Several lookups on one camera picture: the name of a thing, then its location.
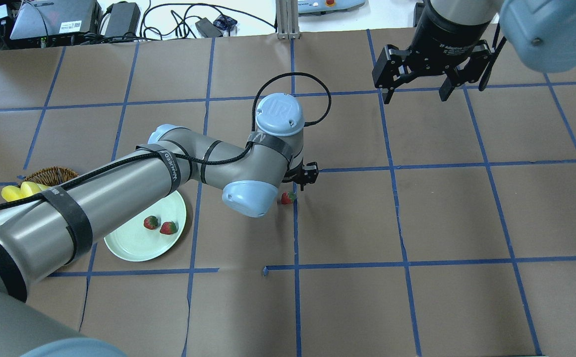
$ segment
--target wicker basket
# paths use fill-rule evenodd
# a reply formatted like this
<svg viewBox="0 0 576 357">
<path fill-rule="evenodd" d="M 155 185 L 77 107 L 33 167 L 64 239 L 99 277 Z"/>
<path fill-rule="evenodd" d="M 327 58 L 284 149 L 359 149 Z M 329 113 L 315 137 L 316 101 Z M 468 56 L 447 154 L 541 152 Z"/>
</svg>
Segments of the wicker basket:
<svg viewBox="0 0 576 357">
<path fill-rule="evenodd" d="M 41 185 L 55 186 L 79 176 L 73 169 L 66 167 L 48 167 L 26 176 L 24 181 L 41 183 Z"/>
</svg>

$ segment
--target power adapter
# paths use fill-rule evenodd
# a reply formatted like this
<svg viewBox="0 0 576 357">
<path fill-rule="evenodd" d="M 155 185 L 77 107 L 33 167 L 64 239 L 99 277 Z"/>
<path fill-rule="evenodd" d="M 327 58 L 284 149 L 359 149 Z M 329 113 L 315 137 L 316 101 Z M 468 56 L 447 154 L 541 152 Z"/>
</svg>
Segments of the power adapter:
<svg viewBox="0 0 576 357">
<path fill-rule="evenodd" d="M 112 5 L 110 18 L 105 29 L 105 37 L 123 36 L 128 32 L 136 34 L 140 9 L 135 2 L 117 2 Z"/>
<path fill-rule="evenodd" d="M 198 29 L 202 37 L 204 38 L 220 38 L 224 36 L 222 31 L 215 27 L 208 18 L 203 18 L 202 20 L 195 23 L 195 27 Z"/>
</svg>

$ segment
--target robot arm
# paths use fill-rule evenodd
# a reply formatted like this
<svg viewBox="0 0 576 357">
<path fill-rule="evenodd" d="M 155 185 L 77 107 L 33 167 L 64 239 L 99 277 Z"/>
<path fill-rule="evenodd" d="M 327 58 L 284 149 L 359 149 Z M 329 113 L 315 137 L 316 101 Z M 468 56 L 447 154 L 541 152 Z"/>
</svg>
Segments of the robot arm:
<svg viewBox="0 0 576 357">
<path fill-rule="evenodd" d="M 445 101 L 462 84 L 486 88 L 492 65 L 506 40 L 490 48 L 481 40 L 499 12 L 499 23 L 521 61 L 539 72 L 564 72 L 576 66 L 576 1 L 425 0 L 415 36 L 406 50 L 386 45 L 374 70 L 385 104 L 393 91 L 418 77 L 446 75 Z"/>
<path fill-rule="evenodd" d="M 304 122 L 297 99 L 283 93 L 266 96 L 255 113 L 258 129 L 247 149 L 165 124 L 147 145 L 84 174 L 82 181 L 75 178 L 41 192 L 42 199 L 0 211 L 0 356 L 31 350 L 44 355 L 44 348 L 75 348 L 72 344 L 90 348 L 83 355 L 100 348 L 107 353 L 101 356 L 122 356 L 21 301 L 31 285 L 87 253 L 94 242 L 180 184 L 195 179 L 222 189 L 227 206 L 261 217 L 282 181 L 314 183 L 317 163 L 302 163 L 303 128 L 320 120 Z"/>
</svg>

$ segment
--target strawberry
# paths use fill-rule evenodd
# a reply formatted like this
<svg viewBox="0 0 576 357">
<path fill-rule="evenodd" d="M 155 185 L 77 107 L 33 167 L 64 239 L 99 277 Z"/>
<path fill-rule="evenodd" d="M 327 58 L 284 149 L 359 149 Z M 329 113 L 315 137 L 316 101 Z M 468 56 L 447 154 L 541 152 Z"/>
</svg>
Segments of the strawberry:
<svg viewBox="0 0 576 357">
<path fill-rule="evenodd" d="M 281 204 L 290 205 L 297 199 L 297 195 L 294 192 L 284 192 L 282 193 Z"/>
<path fill-rule="evenodd" d="M 163 226 L 161 227 L 161 233 L 164 235 L 173 235 L 177 232 L 177 226 L 175 226 L 174 222 L 164 222 Z"/>
<path fill-rule="evenodd" d="M 147 229 L 154 230 L 158 228 L 158 219 L 155 216 L 149 216 L 143 221 L 143 226 Z"/>
</svg>

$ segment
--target plate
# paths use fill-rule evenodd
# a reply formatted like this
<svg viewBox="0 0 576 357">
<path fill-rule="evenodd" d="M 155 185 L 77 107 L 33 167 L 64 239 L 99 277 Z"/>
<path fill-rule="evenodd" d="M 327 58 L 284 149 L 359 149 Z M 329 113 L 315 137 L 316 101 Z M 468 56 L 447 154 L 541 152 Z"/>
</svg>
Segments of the plate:
<svg viewBox="0 0 576 357">
<path fill-rule="evenodd" d="M 143 221 L 149 216 L 157 217 L 161 225 L 173 221 L 177 226 L 177 232 L 173 235 L 164 235 L 159 231 L 160 226 L 154 230 L 145 228 Z M 104 238 L 105 244 L 118 258 L 130 262 L 144 262 L 168 251 L 182 234 L 185 221 L 184 200 L 179 192 L 174 191 L 109 233 Z"/>
</svg>

